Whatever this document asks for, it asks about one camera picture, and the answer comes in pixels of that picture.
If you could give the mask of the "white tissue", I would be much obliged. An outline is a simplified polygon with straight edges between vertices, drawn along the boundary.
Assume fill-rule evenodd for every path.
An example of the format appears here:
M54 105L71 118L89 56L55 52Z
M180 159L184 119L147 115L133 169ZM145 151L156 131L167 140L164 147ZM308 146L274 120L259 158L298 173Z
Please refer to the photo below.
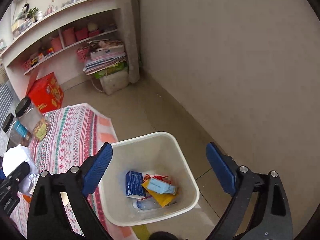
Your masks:
M23 162L26 162L29 165L30 172L19 182L19 191L22 194L31 197L39 178L39 171L34 163L29 148L19 144L16 147L7 150L3 157L3 173L8 177Z

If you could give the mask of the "light blue paper packet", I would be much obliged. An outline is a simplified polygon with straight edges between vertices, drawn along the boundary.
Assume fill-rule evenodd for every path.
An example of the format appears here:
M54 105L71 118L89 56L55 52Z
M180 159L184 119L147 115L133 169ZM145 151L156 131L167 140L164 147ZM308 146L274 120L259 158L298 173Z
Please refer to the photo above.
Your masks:
M173 194L173 195L175 195L177 192L176 186L168 184L164 181L154 179L154 178L149 180L149 183L146 188L150 191L157 193L157 194Z

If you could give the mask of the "clear jar with brown nuts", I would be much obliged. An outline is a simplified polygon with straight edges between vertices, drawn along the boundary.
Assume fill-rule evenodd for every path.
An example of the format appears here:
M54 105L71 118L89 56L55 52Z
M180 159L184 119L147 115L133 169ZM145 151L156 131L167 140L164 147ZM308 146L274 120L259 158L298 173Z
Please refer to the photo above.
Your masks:
M32 134L14 117L12 113L9 113L3 121L3 132L7 137L15 144L28 147Z

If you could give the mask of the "clear jar with cashews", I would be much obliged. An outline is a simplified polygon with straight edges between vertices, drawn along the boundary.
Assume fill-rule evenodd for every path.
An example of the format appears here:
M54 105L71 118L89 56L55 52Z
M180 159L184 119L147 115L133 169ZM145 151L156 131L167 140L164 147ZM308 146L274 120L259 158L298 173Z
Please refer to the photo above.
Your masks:
M50 130L50 124L32 100L26 96L15 109L15 114L20 123L38 141L42 141Z

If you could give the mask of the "patterned red green tablecloth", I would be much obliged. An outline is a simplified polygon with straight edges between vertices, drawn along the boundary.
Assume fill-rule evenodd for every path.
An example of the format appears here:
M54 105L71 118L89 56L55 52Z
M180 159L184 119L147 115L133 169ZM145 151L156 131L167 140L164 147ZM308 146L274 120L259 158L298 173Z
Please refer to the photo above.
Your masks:
M44 114L50 123L50 131L42 141L33 139L29 144L31 156L39 171L51 174L67 172L95 155L105 142L118 141L112 121L87 103L67 106ZM20 233L27 237L29 203L21 193L20 202L11 214ZM87 197L94 213L113 239L138 239L130 226L120 227L109 222L103 213L100 192ZM72 229L82 234L71 205L65 207Z

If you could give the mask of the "grey sofa with striped cover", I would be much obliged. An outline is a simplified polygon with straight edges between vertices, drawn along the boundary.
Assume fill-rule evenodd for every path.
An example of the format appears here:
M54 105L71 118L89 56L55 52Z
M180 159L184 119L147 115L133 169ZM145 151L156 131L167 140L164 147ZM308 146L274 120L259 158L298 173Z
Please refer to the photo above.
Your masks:
M7 115L9 113L14 113L16 106L19 103L19 98L16 95L16 92L14 91L11 83L7 81L6 83L1 85L1 111L0 111L0 126L1 126L1 137L0 137L0 151L1 151L1 157L4 155L4 153L7 151L7 145L9 138L7 135L3 132L2 126L3 122L6 119Z

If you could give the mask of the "red gift box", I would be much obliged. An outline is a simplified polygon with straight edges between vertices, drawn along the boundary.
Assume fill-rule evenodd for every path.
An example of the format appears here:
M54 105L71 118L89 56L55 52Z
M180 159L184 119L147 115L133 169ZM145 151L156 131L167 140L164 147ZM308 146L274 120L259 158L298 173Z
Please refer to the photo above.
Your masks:
M64 93L54 72L36 80L27 96L43 114L61 108Z

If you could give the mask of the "blue medicine box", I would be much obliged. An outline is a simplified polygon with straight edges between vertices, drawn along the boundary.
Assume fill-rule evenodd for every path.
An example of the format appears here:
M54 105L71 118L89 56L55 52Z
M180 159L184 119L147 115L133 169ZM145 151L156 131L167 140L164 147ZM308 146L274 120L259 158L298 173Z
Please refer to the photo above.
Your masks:
M143 183L143 174L136 171L129 171L125 176L126 196L134 199L146 197Z

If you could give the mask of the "clear plastic bottle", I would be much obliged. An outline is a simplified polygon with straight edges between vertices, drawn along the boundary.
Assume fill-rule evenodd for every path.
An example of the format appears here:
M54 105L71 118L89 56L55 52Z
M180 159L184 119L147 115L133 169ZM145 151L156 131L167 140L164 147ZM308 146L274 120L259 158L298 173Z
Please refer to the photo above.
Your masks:
M153 197L138 199L137 201L132 203L132 206L134 209L141 210L141 211L149 211L149 210L161 208L161 206Z

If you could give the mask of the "yellow snack packet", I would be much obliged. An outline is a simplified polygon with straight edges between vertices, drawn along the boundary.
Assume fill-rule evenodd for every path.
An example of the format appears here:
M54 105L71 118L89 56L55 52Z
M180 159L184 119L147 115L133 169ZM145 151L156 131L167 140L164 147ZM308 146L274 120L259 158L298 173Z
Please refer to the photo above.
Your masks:
M165 206L169 205L177 197L177 192L175 195L173 195L173 194L157 194L153 191L150 191L146 188L148 183L149 183L149 180L144 182L142 184L142 186L148 192L149 195L151 195L153 198L155 198L155 200L158 202L158 204L161 207L165 207Z

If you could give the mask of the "red white snack wrapper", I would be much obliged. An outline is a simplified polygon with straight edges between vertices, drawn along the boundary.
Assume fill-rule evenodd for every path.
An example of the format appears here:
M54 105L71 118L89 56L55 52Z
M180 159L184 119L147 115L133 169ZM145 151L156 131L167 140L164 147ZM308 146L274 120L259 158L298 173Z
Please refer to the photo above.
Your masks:
M146 182L147 180L152 179L152 178L160 180L160 181L164 181L168 184L172 184L172 181L169 176L163 176L160 174L148 174L148 173L144 174L143 182Z

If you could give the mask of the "white bag on floor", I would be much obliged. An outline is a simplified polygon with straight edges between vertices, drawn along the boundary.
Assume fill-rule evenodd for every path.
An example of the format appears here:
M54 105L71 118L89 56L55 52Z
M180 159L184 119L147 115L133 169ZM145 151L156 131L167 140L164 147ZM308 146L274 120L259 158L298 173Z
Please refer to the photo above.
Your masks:
M99 80L103 87L103 91L107 95L111 95L114 92L127 87L129 84L128 73L126 70L122 70L110 75L105 75Z

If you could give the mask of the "pink storage basket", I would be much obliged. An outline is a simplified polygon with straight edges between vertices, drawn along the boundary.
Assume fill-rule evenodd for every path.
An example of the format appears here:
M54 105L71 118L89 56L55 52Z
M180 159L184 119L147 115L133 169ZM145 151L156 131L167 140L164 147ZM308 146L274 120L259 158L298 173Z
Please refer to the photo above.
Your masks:
M78 60L80 62L84 63L86 61L89 54L89 50L90 50L89 46L86 46L86 47L81 47L76 51Z

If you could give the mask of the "stack of books and papers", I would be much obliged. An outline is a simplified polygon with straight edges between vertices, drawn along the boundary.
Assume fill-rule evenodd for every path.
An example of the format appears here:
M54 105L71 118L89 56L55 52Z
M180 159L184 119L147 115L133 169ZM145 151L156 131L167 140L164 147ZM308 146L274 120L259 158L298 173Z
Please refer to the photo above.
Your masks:
M96 40L88 42L84 73L92 75L103 69L115 67L127 60L125 44L121 40Z

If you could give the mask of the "white bookshelf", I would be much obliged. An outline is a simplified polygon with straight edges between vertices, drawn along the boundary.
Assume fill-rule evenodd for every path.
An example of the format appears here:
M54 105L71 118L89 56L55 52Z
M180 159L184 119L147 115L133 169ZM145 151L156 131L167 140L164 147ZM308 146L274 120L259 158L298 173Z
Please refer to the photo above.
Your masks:
M2 54L7 76L19 99L27 95L37 79L51 72L54 72L63 88L87 80L88 77L82 70L83 65L76 55L76 49L84 44L85 40L63 46L60 51L45 58L30 70L23 70L22 60L40 41L53 34L61 35L62 31L71 25L77 25L94 16L101 24L115 20L116 30L106 31L95 36L95 39L111 36L121 39L129 65L129 82L136 83L139 80L139 42L136 31L139 26L138 0L81 0L51 13L27 29Z

